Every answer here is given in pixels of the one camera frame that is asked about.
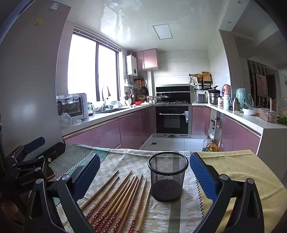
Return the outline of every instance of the clear plastic food container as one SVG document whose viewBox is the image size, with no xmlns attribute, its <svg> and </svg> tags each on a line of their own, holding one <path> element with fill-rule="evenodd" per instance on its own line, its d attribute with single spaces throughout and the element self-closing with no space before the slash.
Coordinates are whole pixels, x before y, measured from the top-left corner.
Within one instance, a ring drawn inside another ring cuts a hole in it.
<svg viewBox="0 0 287 233">
<path fill-rule="evenodd" d="M 277 123 L 277 112 L 270 110 L 269 108 L 260 108 L 259 117 L 270 123 Z"/>
</svg>

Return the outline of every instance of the floor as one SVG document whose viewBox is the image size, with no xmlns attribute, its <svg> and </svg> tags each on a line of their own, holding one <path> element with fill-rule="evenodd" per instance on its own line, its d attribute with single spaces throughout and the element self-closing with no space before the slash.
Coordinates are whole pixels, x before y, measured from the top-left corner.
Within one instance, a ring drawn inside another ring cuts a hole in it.
<svg viewBox="0 0 287 233">
<path fill-rule="evenodd" d="M 152 151 L 202 151 L 203 138 L 152 137 L 143 150 Z"/>
</svg>

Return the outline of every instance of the yellow sticker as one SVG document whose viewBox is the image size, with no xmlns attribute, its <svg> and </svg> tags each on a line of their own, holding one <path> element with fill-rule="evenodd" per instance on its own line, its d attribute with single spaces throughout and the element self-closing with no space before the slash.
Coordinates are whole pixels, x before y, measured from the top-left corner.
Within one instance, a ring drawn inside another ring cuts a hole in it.
<svg viewBox="0 0 287 233">
<path fill-rule="evenodd" d="M 42 19 L 36 19 L 34 25 L 41 25 L 42 21 Z"/>
</svg>

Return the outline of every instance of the recessed ceiling light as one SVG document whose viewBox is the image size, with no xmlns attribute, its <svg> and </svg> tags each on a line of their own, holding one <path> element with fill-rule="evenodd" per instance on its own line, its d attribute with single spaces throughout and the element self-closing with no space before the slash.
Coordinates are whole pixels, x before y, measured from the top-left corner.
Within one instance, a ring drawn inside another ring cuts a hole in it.
<svg viewBox="0 0 287 233">
<path fill-rule="evenodd" d="M 160 40 L 172 39 L 169 24 L 161 24 L 152 26 Z"/>
</svg>

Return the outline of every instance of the wire mesh cup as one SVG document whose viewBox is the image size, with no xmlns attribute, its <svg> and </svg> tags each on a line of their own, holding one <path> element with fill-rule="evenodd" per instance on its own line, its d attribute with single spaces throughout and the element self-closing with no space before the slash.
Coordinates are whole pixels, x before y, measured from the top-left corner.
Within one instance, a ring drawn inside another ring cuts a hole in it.
<svg viewBox="0 0 287 233">
<path fill-rule="evenodd" d="M 182 193 L 188 159 L 175 152 L 160 152 L 148 160 L 151 177 L 151 194 L 157 201 L 170 202 Z"/>
</svg>

